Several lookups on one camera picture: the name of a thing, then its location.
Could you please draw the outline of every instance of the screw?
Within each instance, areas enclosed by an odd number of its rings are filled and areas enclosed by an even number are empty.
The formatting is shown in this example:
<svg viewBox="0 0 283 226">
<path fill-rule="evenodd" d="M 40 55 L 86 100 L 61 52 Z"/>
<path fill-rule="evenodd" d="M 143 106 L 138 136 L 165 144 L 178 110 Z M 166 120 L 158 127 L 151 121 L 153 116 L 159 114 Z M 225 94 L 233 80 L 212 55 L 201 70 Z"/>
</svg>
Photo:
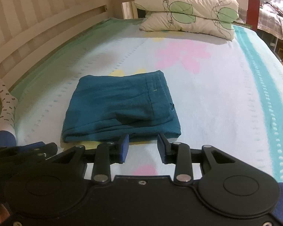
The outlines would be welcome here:
<svg viewBox="0 0 283 226">
<path fill-rule="evenodd" d="M 22 226 L 22 223 L 20 223 L 20 222 L 14 222 L 14 223 L 13 223 L 13 226 Z"/>
<path fill-rule="evenodd" d="M 108 176 L 105 174 L 97 174 L 93 177 L 93 180 L 97 182 L 106 182 L 108 180 Z"/>
<path fill-rule="evenodd" d="M 143 181 L 143 180 L 142 180 L 142 181 L 138 181 L 138 184 L 140 184 L 140 185 L 146 185 L 146 183 L 147 183 L 147 182 L 146 182 L 146 181 Z"/>
<path fill-rule="evenodd" d="M 176 176 L 176 179 L 180 182 L 189 182 L 191 181 L 192 177 L 188 174 L 179 174 Z"/>
</svg>

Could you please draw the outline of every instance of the bed sheet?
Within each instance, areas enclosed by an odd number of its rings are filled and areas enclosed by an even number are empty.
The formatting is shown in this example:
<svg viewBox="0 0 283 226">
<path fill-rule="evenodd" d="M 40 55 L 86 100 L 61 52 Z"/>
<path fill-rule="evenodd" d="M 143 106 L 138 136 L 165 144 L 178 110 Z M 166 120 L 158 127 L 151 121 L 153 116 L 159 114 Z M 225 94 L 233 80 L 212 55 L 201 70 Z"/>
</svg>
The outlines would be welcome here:
<svg viewBox="0 0 283 226">
<path fill-rule="evenodd" d="M 177 141 L 210 144 L 283 182 L 283 66 L 255 32 L 235 26 L 231 41 L 186 32 L 144 32 L 141 20 L 111 19 L 53 54 L 12 91 L 18 145 L 63 143 L 65 113 L 80 77 L 161 70 L 181 125 Z M 94 148 L 98 142 L 82 142 Z M 130 145 L 112 176 L 174 175 L 156 142 Z M 90 178 L 92 164 L 85 178 Z M 193 165 L 195 178 L 201 177 Z"/>
</svg>

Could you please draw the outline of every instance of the wooden bed frame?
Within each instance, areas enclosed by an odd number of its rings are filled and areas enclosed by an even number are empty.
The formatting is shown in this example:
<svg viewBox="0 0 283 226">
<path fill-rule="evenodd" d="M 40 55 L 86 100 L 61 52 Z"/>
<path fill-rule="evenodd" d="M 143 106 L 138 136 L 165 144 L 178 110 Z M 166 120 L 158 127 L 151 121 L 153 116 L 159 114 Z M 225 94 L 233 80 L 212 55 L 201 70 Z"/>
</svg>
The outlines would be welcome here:
<svg viewBox="0 0 283 226">
<path fill-rule="evenodd" d="M 131 1 L 0 0 L 0 78 L 12 89 L 69 40 L 110 17 L 123 19 L 123 3 Z M 241 8 L 259 11 L 252 0 L 237 1 Z"/>
</svg>

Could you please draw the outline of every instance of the bed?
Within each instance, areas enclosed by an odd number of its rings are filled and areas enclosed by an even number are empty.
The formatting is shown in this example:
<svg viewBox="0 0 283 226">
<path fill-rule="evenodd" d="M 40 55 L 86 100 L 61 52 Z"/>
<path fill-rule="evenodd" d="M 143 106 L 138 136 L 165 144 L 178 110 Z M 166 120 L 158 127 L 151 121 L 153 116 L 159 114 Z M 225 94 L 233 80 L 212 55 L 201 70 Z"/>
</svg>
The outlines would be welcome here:
<svg viewBox="0 0 283 226">
<path fill-rule="evenodd" d="M 47 11 L 44 3 L 36 5 L 41 0 L 30 1 L 32 6 L 27 0 L 14 4 L 22 5 L 26 21 L 26 9 L 38 16 Z M 55 14 L 35 17 L 17 33 L 11 33 L 16 31 L 11 21 L 21 13 L 0 14 L 0 78 L 19 99 L 18 145 L 55 142 L 59 152 L 74 145 L 61 141 L 61 130 L 82 76 L 161 70 L 181 123 L 178 141 L 191 148 L 211 144 L 283 182 L 283 66 L 255 32 L 236 26 L 232 42 L 187 32 L 144 32 L 138 29 L 141 20 L 120 20 L 122 3 L 133 0 L 62 1 L 60 8 L 48 1 Z M 248 8 L 248 0 L 238 1 Z M 11 2 L 0 0 L 0 7 Z M 4 37 L 7 29 L 10 37 Z M 98 142 L 81 144 L 94 148 Z M 193 169 L 200 178 L 199 166 Z M 111 172 L 172 176 L 174 165 L 161 163 L 155 141 L 140 142 L 130 145 L 126 163 L 112 165 Z"/>
</svg>

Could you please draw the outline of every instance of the pillow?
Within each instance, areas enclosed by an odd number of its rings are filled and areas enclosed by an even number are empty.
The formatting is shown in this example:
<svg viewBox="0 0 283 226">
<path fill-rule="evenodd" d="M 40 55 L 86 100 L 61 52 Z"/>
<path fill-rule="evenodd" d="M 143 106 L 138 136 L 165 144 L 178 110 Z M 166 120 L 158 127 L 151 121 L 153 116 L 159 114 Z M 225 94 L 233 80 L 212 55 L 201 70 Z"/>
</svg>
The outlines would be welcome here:
<svg viewBox="0 0 283 226">
<path fill-rule="evenodd" d="M 154 12 L 172 12 L 206 19 L 233 22 L 238 16 L 236 0 L 135 0 L 137 8 Z"/>
<path fill-rule="evenodd" d="M 169 12 L 151 12 L 140 25 L 144 31 L 186 31 L 214 35 L 233 40 L 235 30 L 231 23 L 204 19 L 193 15 Z"/>
</svg>

